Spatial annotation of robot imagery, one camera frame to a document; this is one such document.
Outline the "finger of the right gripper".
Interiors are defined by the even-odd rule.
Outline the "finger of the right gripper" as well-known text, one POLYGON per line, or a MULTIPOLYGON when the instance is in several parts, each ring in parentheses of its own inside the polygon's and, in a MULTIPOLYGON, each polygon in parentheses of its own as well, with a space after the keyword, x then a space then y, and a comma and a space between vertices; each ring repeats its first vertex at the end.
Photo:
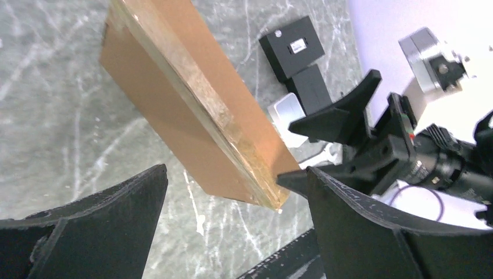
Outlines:
POLYGON ((363 146, 372 138, 366 107, 382 81, 381 73, 371 69, 346 96, 330 106, 290 123, 294 134, 348 146, 363 146))
MULTIPOLYGON (((337 172, 335 171, 334 166, 311 166, 311 168, 319 169, 322 172, 336 178, 336 179, 341 179, 343 177, 346 177, 347 174, 344 174, 343 172, 337 172)), ((290 171, 286 173, 281 173, 277 176, 276 178, 276 183, 285 188, 288 189, 303 198, 307 199, 308 196, 308 169, 303 170, 296 170, 296 171, 290 171)))

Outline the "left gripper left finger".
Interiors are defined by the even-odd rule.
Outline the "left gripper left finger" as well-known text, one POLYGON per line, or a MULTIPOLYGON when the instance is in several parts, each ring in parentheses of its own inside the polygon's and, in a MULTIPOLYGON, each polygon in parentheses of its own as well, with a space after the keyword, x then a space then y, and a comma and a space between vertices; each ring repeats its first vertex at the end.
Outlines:
POLYGON ((66 205, 1 221, 2 278, 141 278, 168 186, 164 164, 66 205))

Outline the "brown cardboard express box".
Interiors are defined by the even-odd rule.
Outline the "brown cardboard express box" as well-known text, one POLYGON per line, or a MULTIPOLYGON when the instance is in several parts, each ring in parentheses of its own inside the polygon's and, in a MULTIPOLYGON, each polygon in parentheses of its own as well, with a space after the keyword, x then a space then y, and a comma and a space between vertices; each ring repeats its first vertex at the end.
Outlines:
POLYGON ((111 1, 100 62, 207 194, 282 207, 298 163, 191 1, 111 1))

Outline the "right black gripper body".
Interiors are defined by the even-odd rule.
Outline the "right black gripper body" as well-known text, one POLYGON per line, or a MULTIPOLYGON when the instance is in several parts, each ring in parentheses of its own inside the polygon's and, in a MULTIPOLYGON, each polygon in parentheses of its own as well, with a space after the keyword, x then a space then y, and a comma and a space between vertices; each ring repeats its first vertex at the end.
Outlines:
POLYGON ((409 165, 415 126, 407 98, 391 93, 377 123, 376 138, 348 163, 338 176, 340 181, 366 195, 385 193, 409 165))

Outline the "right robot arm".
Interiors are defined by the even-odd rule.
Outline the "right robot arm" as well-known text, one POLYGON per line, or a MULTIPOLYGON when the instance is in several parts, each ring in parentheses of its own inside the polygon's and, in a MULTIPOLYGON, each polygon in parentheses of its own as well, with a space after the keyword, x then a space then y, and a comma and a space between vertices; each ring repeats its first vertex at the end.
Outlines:
POLYGON ((409 99, 391 93, 384 114, 372 127, 365 109, 381 80, 378 70, 370 70, 348 95, 293 121, 289 131, 349 148, 348 160, 320 170, 363 194, 381 195, 401 180, 481 203, 486 209, 476 217, 492 224, 491 115, 476 126, 477 144, 456 139, 435 124, 416 133, 409 99))

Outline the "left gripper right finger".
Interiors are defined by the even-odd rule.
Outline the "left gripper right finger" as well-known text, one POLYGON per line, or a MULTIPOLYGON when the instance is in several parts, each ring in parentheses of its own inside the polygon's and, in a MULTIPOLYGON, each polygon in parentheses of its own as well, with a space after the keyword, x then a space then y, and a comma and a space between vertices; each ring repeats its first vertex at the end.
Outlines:
POLYGON ((308 168, 327 278, 491 278, 492 231, 418 217, 308 168))

